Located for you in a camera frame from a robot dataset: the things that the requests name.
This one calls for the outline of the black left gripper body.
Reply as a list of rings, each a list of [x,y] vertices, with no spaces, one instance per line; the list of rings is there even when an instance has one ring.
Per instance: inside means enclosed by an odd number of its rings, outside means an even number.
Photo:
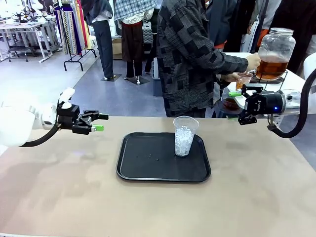
[[[57,108],[58,125],[60,129],[72,129],[73,123],[77,120],[80,114],[78,105],[71,105],[70,108]]]

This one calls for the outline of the person's right hand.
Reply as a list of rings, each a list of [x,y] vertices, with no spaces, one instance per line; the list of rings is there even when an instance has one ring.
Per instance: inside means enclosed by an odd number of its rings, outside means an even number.
[[[246,60],[248,61],[248,66],[246,71],[252,71],[256,70],[261,62],[261,59],[258,55],[258,53],[250,54],[246,57]]]

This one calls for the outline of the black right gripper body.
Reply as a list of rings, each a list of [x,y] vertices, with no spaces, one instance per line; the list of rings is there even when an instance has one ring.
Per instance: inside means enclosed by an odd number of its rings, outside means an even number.
[[[254,93],[246,99],[246,111],[252,115],[279,114],[284,111],[283,97],[279,92]]]

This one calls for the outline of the person's left hand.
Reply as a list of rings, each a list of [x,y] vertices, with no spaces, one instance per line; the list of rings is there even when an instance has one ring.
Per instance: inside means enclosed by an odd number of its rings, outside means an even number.
[[[221,75],[221,80],[226,81],[226,82],[237,82],[240,80],[241,77],[238,75],[238,73],[232,73],[228,75]]]

